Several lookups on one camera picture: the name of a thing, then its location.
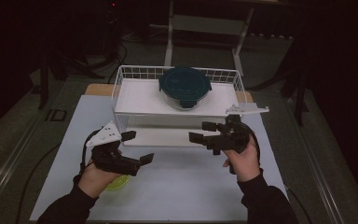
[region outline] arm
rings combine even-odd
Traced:
[[[248,223],[298,223],[296,215],[284,194],[273,186],[268,186],[258,166],[255,141],[250,135],[246,149],[238,154],[235,150],[225,150],[237,174],[238,185],[244,196],[242,204],[248,208]]]
[[[37,223],[85,223],[99,195],[119,176],[97,169],[92,163],[83,175],[75,176],[71,192],[52,203]]]

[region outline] black long-sleeve shirt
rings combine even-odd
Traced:
[[[80,176],[74,178],[71,192],[52,203],[38,219],[39,224],[85,223],[98,198],[91,198],[84,193],[77,183]],[[238,182],[244,196],[242,204],[248,208],[248,224],[295,224],[296,215],[283,193],[268,186],[262,175]]]

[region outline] floor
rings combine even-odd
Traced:
[[[164,64],[164,30],[156,31],[149,42],[133,37],[127,35],[119,50],[121,57],[127,55],[125,64]],[[245,87],[273,77],[291,43],[291,39],[279,37],[247,37],[241,51]],[[230,49],[186,44],[175,45],[172,65],[234,69]],[[0,223],[30,223],[29,216],[57,151],[54,148],[65,134],[79,97],[90,83],[106,83],[116,66],[96,71],[104,79],[70,74],[66,81],[57,81],[50,76],[50,95],[44,109],[37,109],[39,96],[29,93],[0,120]],[[35,83],[38,75],[39,71],[30,74]],[[309,111],[303,113],[304,126],[300,127],[294,119],[295,102],[281,97],[281,86],[279,82],[251,94],[259,107],[270,109],[262,115],[263,122],[300,223],[310,223],[307,214],[312,223],[358,223],[358,187],[312,92],[306,91]],[[66,111],[65,119],[51,120],[50,110]]]

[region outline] yellow green bowl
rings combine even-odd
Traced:
[[[129,175],[122,175],[119,178],[116,178],[112,183],[110,183],[106,189],[107,190],[118,190],[123,188],[127,182],[130,180],[130,176]]]

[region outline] dark teal lid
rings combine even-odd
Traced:
[[[169,97],[178,100],[181,107],[192,108],[208,91],[211,81],[201,71],[194,68],[175,67],[159,79],[159,89]]]

